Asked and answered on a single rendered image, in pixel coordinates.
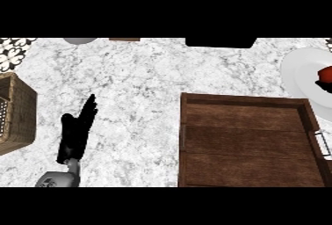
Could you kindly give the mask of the black appliance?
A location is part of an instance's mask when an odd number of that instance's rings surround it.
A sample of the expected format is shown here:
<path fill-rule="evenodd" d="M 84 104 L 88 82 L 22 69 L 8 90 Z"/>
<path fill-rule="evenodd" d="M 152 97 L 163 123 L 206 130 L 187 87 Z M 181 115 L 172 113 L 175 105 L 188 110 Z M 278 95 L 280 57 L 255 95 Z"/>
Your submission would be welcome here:
<path fill-rule="evenodd" d="M 250 48 L 255 38 L 185 38 L 188 47 Z"/>

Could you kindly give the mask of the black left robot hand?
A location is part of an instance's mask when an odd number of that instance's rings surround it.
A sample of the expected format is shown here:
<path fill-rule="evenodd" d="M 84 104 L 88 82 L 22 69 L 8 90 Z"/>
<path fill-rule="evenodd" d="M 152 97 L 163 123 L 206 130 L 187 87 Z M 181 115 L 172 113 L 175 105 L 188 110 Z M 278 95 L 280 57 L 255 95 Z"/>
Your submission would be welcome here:
<path fill-rule="evenodd" d="M 64 162 L 73 158 L 81 160 L 88 140 L 88 134 L 94 116 L 97 114 L 95 97 L 90 95 L 79 111 L 79 116 L 73 117 L 69 113 L 60 116 L 60 142 L 56 162 Z"/>

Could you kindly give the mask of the white plate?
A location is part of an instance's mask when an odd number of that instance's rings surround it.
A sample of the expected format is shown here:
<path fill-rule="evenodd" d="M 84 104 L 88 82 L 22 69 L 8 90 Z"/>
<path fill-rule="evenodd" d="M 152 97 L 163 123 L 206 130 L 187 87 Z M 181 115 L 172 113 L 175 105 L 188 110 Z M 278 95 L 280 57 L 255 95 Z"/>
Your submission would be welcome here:
<path fill-rule="evenodd" d="M 281 60 L 280 76 L 289 94 L 306 98 L 314 114 L 332 122 L 332 93 L 315 84 L 317 71 L 329 66 L 332 53 L 317 48 L 299 48 Z"/>

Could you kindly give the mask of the red bell pepper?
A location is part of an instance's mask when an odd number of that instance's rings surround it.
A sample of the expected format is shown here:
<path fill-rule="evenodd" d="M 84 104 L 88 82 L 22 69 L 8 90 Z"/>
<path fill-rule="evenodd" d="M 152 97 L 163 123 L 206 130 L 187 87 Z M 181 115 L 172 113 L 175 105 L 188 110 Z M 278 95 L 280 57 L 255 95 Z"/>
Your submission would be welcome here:
<path fill-rule="evenodd" d="M 317 76 L 321 83 L 332 83 L 332 66 L 320 69 L 317 71 Z"/>

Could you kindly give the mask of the brown wooden tray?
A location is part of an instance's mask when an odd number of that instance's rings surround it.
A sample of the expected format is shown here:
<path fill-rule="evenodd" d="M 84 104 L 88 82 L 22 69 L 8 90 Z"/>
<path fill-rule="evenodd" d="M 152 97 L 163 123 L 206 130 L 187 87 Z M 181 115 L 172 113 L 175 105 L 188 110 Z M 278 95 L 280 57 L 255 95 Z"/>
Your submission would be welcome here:
<path fill-rule="evenodd" d="M 181 187 L 332 187 L 308 100 L 183 93 Z"/>

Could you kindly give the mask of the brown wicker basket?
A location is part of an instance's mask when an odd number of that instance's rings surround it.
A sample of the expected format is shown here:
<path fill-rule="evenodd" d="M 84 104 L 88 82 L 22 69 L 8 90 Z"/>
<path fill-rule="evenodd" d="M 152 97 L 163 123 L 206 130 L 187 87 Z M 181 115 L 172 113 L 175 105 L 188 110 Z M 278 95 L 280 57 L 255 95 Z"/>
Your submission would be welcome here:
<path fill-rule="evenodd" d="M 0 155 L 28 146 L 36 135 L 36 92 L 13 72 L 0 74 Z"/>

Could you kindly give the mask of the grey round object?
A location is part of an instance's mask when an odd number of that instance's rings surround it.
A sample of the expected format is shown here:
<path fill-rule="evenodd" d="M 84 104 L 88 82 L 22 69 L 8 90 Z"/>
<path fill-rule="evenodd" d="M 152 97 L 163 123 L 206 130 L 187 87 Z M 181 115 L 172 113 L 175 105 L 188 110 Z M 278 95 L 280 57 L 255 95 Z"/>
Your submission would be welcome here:
<path fill-rule="evenodd" d="M 72 45 L 82 45 L 91 43 L 97 38 L 63 38 L 63 40 Z"/>

